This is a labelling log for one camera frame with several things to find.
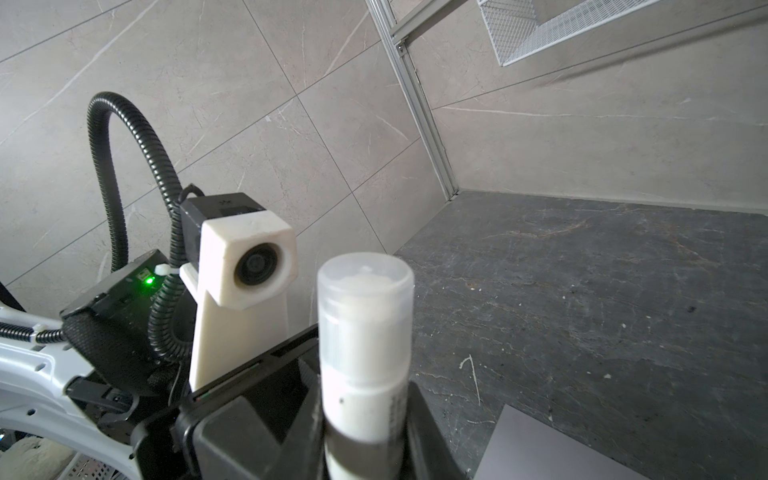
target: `marble floor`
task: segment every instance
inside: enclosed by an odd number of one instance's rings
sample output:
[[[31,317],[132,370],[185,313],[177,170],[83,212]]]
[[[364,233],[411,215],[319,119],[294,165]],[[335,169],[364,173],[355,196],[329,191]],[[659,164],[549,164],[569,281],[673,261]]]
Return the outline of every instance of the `marble floor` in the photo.
[[[768,217],[460,193],[397,255],[471,477],[504,404],[651,480],[766,478]]]
[[[298,235],[292,330],[337,254],[400,248],[445,197],[364,0],[0,0],[0,283],[55,316],[109,271],[85,112],[115,91],[179,172],[243,191]],[[161,196],[127,128],[111,145],[131,258],[167,252]]]

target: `aluminum frame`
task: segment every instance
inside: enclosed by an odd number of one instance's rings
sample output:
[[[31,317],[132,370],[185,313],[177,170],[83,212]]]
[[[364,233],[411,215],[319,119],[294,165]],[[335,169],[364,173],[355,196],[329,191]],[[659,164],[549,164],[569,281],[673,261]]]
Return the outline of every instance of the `aluminum frame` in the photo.
[[[429,155],[429,160],[432,161],[432,166],[435,168],[435,173],[440,181],[445,199],[451,200],[456,195],[456,192],[458,192],[458,186],[451,170],[451,164],[445,155],[445,147],[443,147],[440,140],[440,133],[437,130],[437,125],[435,125],[435,119],[432,117],[432,110],[429,108],[429,103],[424,95],[419,78],[416,76],[416,69],[413,66],[410,55],[408,55],[408,50],[402,41],[396,45],[389,34],[390,29],[396,24],[389,1],[366,0],[366,3],[371,12],[373,23],[376,25],[376,30],[379,32],[379,37],[382,39],[382,45],[384,45],[384,50],[387,57],[389,57],[389,62],[395,71],[395,76],[402,87],[403,94],[406,96],[406,103],[413,114],[416,127],[419,129],[419,134]],[[429,6],[434,4],[433,6],[436,7],[444,3],[447,2],[445,0],[425,0],[419,4],[417,9],[422,7],[422,5]],[[426,16],[421,19],[421,23],[436,12],[437,10],[429,13],[429,15],[427,15],[428,12],[425,12],[424,15]],[[420,13],[421,11],[414,13],[414,17],[419,16]],[[410,27],[416,28],[418,25],[411,23],[408,28],[403,27],[402,32],[406,32],[407,36],[412,31]]]
[[[389,35],[395,42],[395,45],[404,41],[418,27],[429,20],[434,14],[442,10],[453,0],[422,0],[403,20],[393,25],[389,29]]]

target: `cable tube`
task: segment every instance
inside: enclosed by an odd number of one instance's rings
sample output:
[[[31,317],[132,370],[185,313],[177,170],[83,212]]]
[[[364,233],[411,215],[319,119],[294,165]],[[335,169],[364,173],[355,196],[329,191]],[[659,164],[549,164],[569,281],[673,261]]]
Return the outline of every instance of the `cable tube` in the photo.
[[[35,332],[30,326],[13,325],[12,323],[0,322],[0,337],[19,340],[21,342],[35,343],[61,343],[66,342],[64,333],[59,329],[41,330]]]
[[[176,170],[160,138],[139,109],[122,95],[102,91],[96,94],[88,105],[88,138],[91,142],[91,156],[101,189],[101,198],[107,210],[112,245],[112,271],[119,270],[128,262],[125,218],[109,145],[109,117],[113,113],[131,131],[152,170],[152,176],[157,182],[157,188],[170,217],[169,264],[173,268],[179,268],[187,262],[187,254],[178,205],[182,189]],[[184,282],[178,275],[166,276],[152,304],[147,324],[147,337],[152,350],[158,358],[168,361],[178,361],[189,356],[192,351],[192,342],[176,338],[171,323],[184,289]]]

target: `white wire rack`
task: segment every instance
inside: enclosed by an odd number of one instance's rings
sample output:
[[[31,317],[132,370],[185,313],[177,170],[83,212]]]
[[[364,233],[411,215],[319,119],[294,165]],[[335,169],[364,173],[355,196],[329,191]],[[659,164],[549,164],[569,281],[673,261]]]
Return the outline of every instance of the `white wire rack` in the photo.
[[[586,0],[541,25],[532,0],[478,0],[502,67],[660,0]]]
[[[116,475],[122,474],[118,474],[114,468],[105,463],[78,453],[57,480],[113,480]]]

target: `gray tile wall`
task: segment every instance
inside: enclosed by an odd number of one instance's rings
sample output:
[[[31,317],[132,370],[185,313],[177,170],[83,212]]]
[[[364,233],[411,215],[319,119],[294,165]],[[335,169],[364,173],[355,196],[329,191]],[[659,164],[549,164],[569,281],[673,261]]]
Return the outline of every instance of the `gray tile wall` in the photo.
[[[767,19],[664,0],[501,68],[468,0],[409,52],[462,188],[766,213]]]
[[[243,191],[296,229],[294,331],[316,315],[323,261],[393,253],[444,203],[363,0],[0,0],[0,12],[0,281],[33,313],[55,316],[109,273],[85,127],[98,91],[143,111],[183,184]],[[112,125],[131,257],[167,252],[160,194]]]

